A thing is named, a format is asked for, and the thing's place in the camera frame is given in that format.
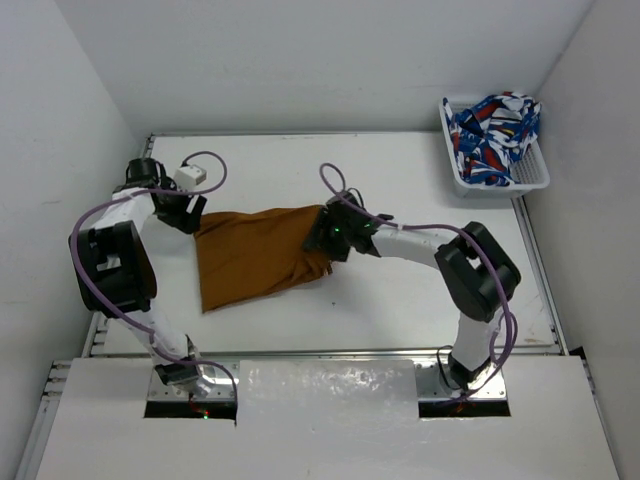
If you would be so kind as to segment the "brown trousers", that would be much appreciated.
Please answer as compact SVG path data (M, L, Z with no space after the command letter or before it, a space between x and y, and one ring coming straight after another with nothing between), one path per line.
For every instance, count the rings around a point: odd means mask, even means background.
M204 313L313 282L331 273L321 251L303 243L321 207L215 212L194 234Z

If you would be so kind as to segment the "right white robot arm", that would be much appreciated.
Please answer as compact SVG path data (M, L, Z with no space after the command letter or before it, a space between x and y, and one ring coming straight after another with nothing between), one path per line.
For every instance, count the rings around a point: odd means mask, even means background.
M459 311L456 339L441 372L446 387L469 396L488 367L501 369L518 334L509 307L521 274L485 225L401 225L388 214L370 214L361 199L341 192L320 207L303 243L306 251L345 262L353 250L399 258L437 270Z

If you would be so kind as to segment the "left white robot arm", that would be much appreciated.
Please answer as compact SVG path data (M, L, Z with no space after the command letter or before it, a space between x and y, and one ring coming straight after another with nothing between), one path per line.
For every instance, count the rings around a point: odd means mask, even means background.
M204 399L215 385L216 368L157 305L157 280L141 238L151 217L184 234L199 230L207 172L192 160L187 156L173 175L153 158L131 160L110 200L77 221L69 248L84 305L135 336L163 385Z

